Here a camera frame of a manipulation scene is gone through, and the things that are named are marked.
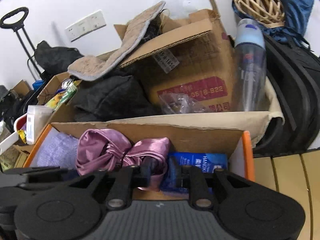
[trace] black fabric pile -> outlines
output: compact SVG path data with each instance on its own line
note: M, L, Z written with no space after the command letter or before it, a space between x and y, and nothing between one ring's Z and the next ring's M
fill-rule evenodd
M106 122L161 114L145 97L139 82L116 70L96 82L82 81L72 99L76 122Z

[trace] black cloth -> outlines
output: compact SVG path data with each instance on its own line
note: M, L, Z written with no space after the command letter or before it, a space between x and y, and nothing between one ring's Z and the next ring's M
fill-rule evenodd
M77 109L76 122L106 122L160 114L132 75L82 81L72 104Z
M46 41L41 41L35 51L37 63L50 75L68 71L68 66L83 57L75 48L50 47Z

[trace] metal screw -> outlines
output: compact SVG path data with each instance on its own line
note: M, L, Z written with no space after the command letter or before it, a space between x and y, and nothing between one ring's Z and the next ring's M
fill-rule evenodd
M200 198L196 201L196 205L198 207L209 207L211 206L211 200L207 199L207 198Z
M120 208L124 206L124 201L119 198L113 198L108 201L108 205L113 208Z

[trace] open cardboard box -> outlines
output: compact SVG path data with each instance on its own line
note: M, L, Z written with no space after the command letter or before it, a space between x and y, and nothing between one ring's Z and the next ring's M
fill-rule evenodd
M36 142L24 167L29 167L47 134L54 127L60 132L76 138L87 129L115 129L123 133L131 143L142 139L167 137L171 141L170 151L193 153L225 153L229 159L229 170L254 181L253 155L250 135L247 131L231 129L201 129L178 127L168 124L131 124L108 122L52 123L48 125ZM134 191L134 198L169 199L162 192Z
M174 124L201 128L230 128L248 130L252 147L265 134L272 118L284 117L276 93L266 78L265 98L261 111L229 112L233 90L234 49L224 31L214 0L212 10L192 13L188 19L163 20L163 34L137 47L119 67L137 64L137 77L153 104L159 104L158 95L165 92L183 92L197 99L213 112L206 114L176 114L131 118L115 122L136 124ZM126 25L115 25L122 39ZM173 70L165 73L152 58L170 49L180 61ZM107 60L112 52L98 56Z
M62 82L69 77L70 74L68 72L55 75L38 95L38 105L44 105L47 103L61 87ZM48 124L52 122L71 122L73 121L73 116L74 110L70 101L67 104L63 103L52 113L39 136L43 133ZM33 145L16 146L16 148L24 153L31 153Z

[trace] wall socket panel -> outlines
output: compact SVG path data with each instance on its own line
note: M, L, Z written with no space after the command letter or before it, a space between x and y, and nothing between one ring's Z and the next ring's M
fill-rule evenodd
M70 42L73 42L80 37L104 26L106 26L106 21L103 17L102 11L99 10L70 25L65 29L65 32Z

